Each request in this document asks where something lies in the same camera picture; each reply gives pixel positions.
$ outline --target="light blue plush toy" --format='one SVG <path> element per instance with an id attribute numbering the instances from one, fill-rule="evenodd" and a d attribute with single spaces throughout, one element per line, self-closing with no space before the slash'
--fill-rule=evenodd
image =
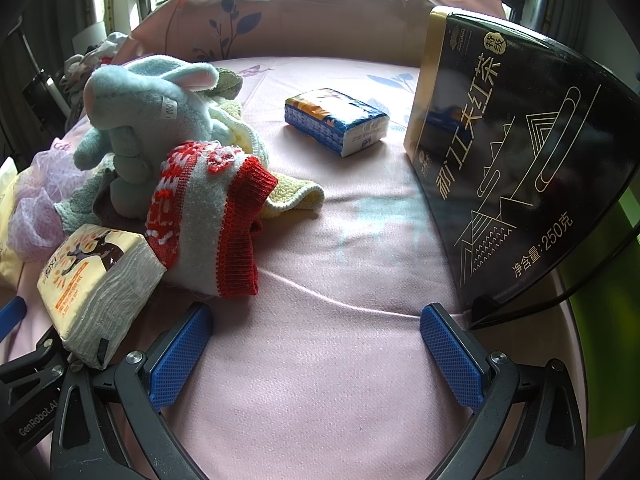
<path id="1" fill-rule="evenodd" d="M 167 153 L 187 140 L 230 143 L 229 128 L 196 94 L 217 83 L 215 67 L 169 56 L 100 67 L 84 88 L 92 128 L 74 153 L 76 166 L 90 170 L 113 152 L 111 202 L 122 216 L 145 219 Z"/>

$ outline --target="pink headboard cover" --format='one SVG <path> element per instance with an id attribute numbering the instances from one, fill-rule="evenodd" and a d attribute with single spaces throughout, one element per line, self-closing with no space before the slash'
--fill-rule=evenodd
<path id="1" fill-rule="evenodd" d="M 132 31 L 114 62 L 325 56 L 420 66 L 436 5 L 504 18 L 500 0 L 170 0 Z"/>

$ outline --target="black box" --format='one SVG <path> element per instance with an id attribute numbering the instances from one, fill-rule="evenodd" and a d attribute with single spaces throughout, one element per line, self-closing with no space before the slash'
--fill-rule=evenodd
<path id="1" fill-rule="evenodd" d="M 431 11 L 405 149 L 472 323 L 598 224 L 640 160 L 640 98 L 604 67 L 504 20 Z"/>

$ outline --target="pink tablecloth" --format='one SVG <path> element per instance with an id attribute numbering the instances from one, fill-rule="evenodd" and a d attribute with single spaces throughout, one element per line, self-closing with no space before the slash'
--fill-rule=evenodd
<path id="1" fill-rule="evenodd" d="M 259 294 L 210 302 L 216 333 L 166 416 L 211 479 L 423 479 L 467 414 L 418 332 L 430 301 L 460 314 L 402 150 L 418 70 L 318 58 L 220 66 L 244 76 L 244 118 L 270 150 L 270 169 L 315 180 L 327 199 L 318 214 L 265 221 L 255 239 Z M 285 99 L 323 87 L 388 110 L 388 136 L 343 159 L 287 126 Z M 28 266 L 20 283 L 29 313 L 10 358 L 31 350 L 49 325 L 38 271 Z M 145 349 L 192 300 L 156 290 L 121 354 Z M 150 474 L 148 465 L 141 470 Z"/>

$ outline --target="blue tissue pack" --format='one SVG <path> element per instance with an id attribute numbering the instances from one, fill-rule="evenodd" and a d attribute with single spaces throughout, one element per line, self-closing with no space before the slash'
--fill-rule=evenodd
<path id="1" fill-rule="evenodd" d="M 340 156 L 379 141 L 389 124 L 384 112 L 331 88 L 287 99 L 284 120 Z"/>

